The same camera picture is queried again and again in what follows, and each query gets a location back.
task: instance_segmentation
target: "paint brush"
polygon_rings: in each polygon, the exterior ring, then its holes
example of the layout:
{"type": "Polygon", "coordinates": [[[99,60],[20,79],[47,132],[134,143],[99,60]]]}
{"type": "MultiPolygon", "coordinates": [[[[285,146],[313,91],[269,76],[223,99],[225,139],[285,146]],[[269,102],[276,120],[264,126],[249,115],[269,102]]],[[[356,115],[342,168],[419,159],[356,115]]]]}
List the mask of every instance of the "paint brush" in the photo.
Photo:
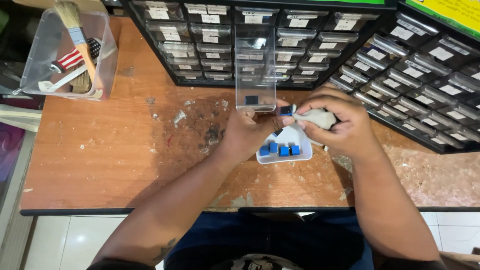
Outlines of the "paint brush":
{"type": "Polygon", "coordinates": [[[90,56],[90,47],[88,46],[82,23],[80,22],[80,9],[78,5],[70,1],[57,1],[53,7],[65,27],[68,29],[73,44],[82,55],[85,65],[87,66],[88,75],[93,81],[95,76],[95,64],[90,56]]]}

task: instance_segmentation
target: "scratched table surface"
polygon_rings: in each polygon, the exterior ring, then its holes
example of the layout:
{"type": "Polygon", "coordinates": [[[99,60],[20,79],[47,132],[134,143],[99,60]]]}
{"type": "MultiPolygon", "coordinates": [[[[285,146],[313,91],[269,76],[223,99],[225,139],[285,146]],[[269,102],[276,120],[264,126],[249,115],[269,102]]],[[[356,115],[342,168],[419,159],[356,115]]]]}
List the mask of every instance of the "scratched table surface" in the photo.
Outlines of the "scratched table surface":
{"type": "MultiPolygon", "coordinates": [[[[133,22],[112,18],[112,23],[121,33],[110,99],[47,96],[22,194],[24,213],[134,208],[222,139],[235,90],[175,86],[133,22]]],[[[288,102],[306,94],[277,92],[288,102]]],[[[417,206],[480,206],[480,154],[437,155],[372,124],[417,206]]],[[[210,209],[352,206],[347,166],[317,146],[309,161],[245,161],[225,180],[210,209]]]]}

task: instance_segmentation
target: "black component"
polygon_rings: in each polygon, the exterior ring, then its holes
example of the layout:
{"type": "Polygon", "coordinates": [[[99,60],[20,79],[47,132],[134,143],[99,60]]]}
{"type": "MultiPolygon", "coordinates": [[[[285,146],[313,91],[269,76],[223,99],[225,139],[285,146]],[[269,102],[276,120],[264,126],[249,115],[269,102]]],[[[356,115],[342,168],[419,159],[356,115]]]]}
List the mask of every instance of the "black component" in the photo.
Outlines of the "black component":
{"type": "Polygon", "coordinates": [[[273,132],[273,134],[275,134],[275,137],[277,137],[278,135],[280,135],[280,133],[282,133],[283,129],[279,129],[275,132],[273,132]]]}
{"type": "Polygon", "coordinates": [[[292,115],[292,106],[283,106],[280,107],[280,115],[292,115]]]}
{"type": "Polygon", "coordinates": [[[245,105],[258,105],[258,96],[245,96],[245,105]]]}

